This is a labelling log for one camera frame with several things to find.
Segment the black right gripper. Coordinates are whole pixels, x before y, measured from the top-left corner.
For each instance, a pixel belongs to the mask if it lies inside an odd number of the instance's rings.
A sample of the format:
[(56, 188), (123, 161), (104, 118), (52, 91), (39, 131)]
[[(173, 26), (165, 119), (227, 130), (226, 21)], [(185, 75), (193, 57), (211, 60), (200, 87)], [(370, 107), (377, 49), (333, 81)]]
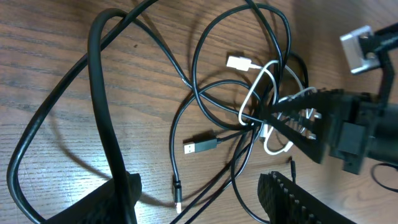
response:
[[(329, 111), (333, 120), (330, 156), (343, 161), (343, 170), (359, 174), (365, 158), (397, 165), (397, 105), (381, 108), (369, 94), (353, 95), (342, 89), (321, 90), (310, 95), (283, 101), (270, 109), (271, 113), (284, 113), (304, 109)], [(273, 114), (265, 114), (264, 120), (292, 141), (307, 157), (322, 163), (326, 146), (329, 121), (326, 117), (310, 120), (299, 114), (291, 114), (293, 120), (315, 135), (304, 136), (291, 128), (286, 121)]]

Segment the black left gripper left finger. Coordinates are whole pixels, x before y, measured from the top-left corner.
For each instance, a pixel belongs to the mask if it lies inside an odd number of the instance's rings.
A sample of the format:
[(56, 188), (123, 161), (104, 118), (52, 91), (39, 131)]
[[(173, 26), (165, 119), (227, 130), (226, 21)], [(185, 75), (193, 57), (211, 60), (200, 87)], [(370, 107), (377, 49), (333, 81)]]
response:
[(123, 223), (113, 179), (44, 223)]

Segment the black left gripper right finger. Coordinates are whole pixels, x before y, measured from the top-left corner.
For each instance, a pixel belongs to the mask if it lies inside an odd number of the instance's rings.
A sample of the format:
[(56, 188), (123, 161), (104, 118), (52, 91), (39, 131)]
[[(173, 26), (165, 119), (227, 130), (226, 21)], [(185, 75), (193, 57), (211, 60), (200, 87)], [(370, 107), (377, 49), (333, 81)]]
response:
[(257, 195), (272, 224), (354, 224), (280, 172), (261, 174)]

